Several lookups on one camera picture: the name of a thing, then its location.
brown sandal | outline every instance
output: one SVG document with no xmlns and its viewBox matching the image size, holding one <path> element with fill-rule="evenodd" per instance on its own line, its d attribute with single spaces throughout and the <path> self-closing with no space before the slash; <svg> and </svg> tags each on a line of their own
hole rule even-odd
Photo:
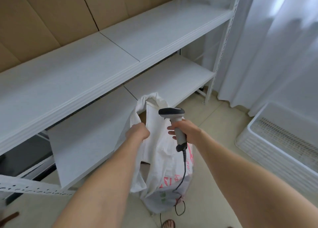
<svg viewBox="0 0 318 228">
<path fill-rule="evenodd" d="M 162 227 L 163 227 L 163 225 L 164 225 L 165 223 L 167 223 L 169 220 L 171 220 L 171 221 L 173 222 L 173 228 L 176 228 L 176 223 L 175 223 L 175 221 L 174 221 L 174 220 L 172 220 L 172 219 L 168 219 L 168 220 L 166 220 L 166 221 L 162 224 L 161 228 L 162 228 Z"/>
</svg>

tiled floor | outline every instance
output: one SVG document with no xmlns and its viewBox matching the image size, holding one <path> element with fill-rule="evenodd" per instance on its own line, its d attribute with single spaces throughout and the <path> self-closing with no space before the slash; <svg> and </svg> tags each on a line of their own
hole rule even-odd
<svg viewBox="0 0 318 228">
<path fill-rule="evenodd" d="M 212 97 L 203 105 L 203 97 L 192 94 L 179 107 L 186 111 L 185 117 L 199 125 L 228 149 L 251 160 L 234 145 L 234 139 L 251 120 L 243 112 L 230 108 L 227 102 Z M 241 227 L 233 210 L 218 189 L 200 154 L 194 152 L 193 180 L 186 196 L 186 211 L 178 217 L 174 210 L 163 213 L 162 221 L 172 218 L 178 227 Z M 45 182 L 58 183 L 57 173 L 45 178 Z M 24 194 L 10 204 L 4 215 L 20 212 L 20 216 L 6 224 L 5 228 L 50 227 L 63 210 L 68 197 Z M 158 215 L 151 216 L 142 202 L 129 196 L 122 227 L 156 228 L 160 226 Z"/>
</svg>

hand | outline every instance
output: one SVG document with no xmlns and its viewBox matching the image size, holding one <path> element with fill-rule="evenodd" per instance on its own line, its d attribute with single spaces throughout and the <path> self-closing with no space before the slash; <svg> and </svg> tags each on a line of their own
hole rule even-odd
<svg viewBox="0 0 318 228">
<path fill-rule="evenodd" d="M 130 137 L 140 137 L 141 140 L 145 140 L 147 137 L 149 137 L 150 132 L 146 128 L 144 123 L 138 123 L 133 125 L 127 132 L 126 132 L 126 138 Z"/>
<path fill-rule="evenodd" d="M 178 127 L 184 134 L 187 135 L 187 142 L 195 144 L 197 138 L 201 133 L 201 129 L 194 125 L 191 121 L 182 119 L 182 121 L 174 122 L 171 126 L 167 127 L 168 130 L 174 130 Z M 170 135 L 175 135 L 175 131 L 169 131 Z"/>
</svg>

white plastic bag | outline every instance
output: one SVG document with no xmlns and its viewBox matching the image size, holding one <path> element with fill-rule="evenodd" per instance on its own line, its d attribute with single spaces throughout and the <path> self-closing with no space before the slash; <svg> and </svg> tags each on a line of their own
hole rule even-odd
<svg viewBox="0 0 318 228">
<path fill-rule="evenodd" d="M 158 110 L 166 107 L 167 102 L 158 93 L 143 96 L 137 101 L 115 147 L 116 150 L 125 141 L 125 133 L 132 125 L 141 122 L 138 114 L 146 110 L 146 127 L 150 136 L 138 150 L 130 192 L 137 194 L 153 213 L 166 211 L 177 201 L 180 202 L 180 197 L 185 195 L 192 179 L 193 153 L 192 145 L 188 144 L 185 179 L 174 191 L 181 182 L 185 164 L 182 152 L 176 151 L 177 141 L 168 134 L 170 120 L 158 115 Z M 141 161 L 150 164 L 146 179 L 140 172 Z"/>
</svg>

white curtain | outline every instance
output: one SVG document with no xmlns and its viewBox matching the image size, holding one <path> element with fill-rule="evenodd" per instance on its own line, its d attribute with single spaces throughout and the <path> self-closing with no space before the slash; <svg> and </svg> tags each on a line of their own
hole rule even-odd
<svg viewBox="0 0 318 228">
<path fill-rule="evenodd" d="M 318 0 L 240 0 L 217 74 L 220 100 L 268 100 L 318 121 Z"/>
</svg>

